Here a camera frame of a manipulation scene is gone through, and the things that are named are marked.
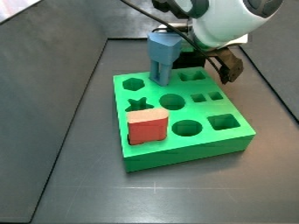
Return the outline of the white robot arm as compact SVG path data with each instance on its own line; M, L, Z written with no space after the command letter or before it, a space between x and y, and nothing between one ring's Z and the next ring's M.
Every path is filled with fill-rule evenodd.
M152 0L153 7L190 20L190 38L202 51L241 45L274 15L284 0Z

